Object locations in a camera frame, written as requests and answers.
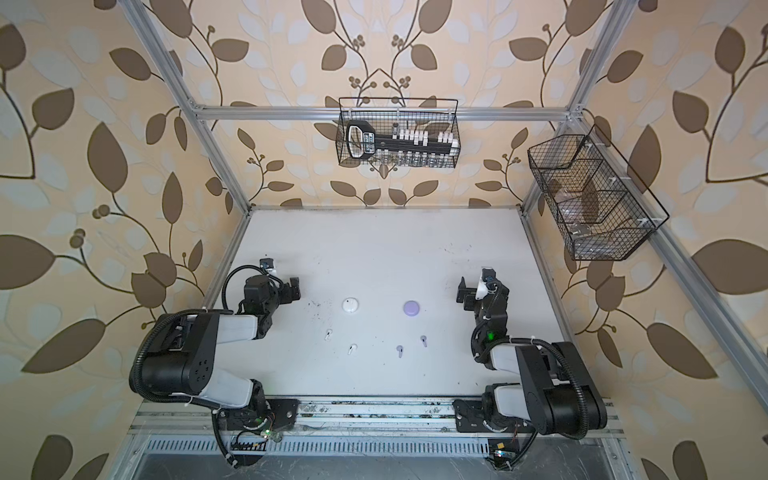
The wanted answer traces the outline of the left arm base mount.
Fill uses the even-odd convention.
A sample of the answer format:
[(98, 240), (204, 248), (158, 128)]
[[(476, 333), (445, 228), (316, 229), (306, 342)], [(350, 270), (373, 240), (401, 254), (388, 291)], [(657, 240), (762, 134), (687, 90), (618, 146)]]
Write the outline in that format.
[(257, 411), (255, 406), (243, 409), (223, 409), (214, 424), (223, 431), (265, 431), (289, 428), (298, 418), (300, 401), (295, 398), (267, 398), (266, 409)]

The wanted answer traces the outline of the purple round charging case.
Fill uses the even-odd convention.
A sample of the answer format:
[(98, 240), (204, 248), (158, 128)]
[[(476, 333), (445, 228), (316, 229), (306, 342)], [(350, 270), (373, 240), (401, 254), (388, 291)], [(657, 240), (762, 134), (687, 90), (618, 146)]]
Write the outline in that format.
[(417, 316), (420, 310), (420, 304), (415, 300), (408, 300), (403, 304), (403, 312), (409, 317)]

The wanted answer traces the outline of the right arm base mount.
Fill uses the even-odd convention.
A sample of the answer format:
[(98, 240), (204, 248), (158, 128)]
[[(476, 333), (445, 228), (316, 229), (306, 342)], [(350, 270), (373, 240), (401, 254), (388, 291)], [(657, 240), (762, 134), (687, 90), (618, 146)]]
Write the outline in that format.
[(482, 400), (456, 399), (452, 406), (456, 430), (459, 433), (513, 435), (534, 432), (528, 420), (496, 414)]

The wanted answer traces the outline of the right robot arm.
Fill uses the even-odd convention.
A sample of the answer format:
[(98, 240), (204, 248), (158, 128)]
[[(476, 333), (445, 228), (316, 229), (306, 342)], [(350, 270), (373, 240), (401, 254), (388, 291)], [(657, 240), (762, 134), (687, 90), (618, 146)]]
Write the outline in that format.
[(605, 402), (573, 343), (507, 334), (509, 294), (493, 269), (482, 271), (475, 288), (464, 280), (458, 285), (456, 302), (474, 314), (473, 360), (518, 380), (486, 386), (478, 402), (456, 400), (457, 429), (505, 433), (524, 427), (578, 440), (605, 428)]

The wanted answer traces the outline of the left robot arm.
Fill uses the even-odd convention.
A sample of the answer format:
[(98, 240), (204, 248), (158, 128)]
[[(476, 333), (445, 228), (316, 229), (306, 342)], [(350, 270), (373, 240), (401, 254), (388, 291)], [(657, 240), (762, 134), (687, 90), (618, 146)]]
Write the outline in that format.
[(149, 402), (265, 417), (270, 407), (262, 384), (219, 366), (217, 349), (265, 338), (277, 309), (300, 299), (300, 279), (278, 278), (271, 258), (234, 268), (223, 281), (219, 309), (187, 309), (157, 320), (131, 366), (131, 390)]

